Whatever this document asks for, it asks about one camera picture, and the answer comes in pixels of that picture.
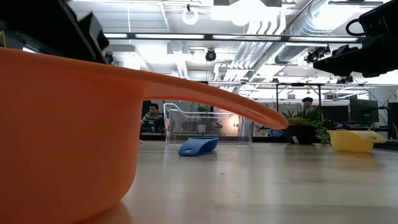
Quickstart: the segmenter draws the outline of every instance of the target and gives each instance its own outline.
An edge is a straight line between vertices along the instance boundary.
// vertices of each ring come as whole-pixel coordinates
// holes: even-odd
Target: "clear plastic container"
[[[165,103],[166,144],[181,144],[199,136],[217,137],[219,144],[252,143],[253,121],[228,111],[215,111],[188,112],[174,103]]]

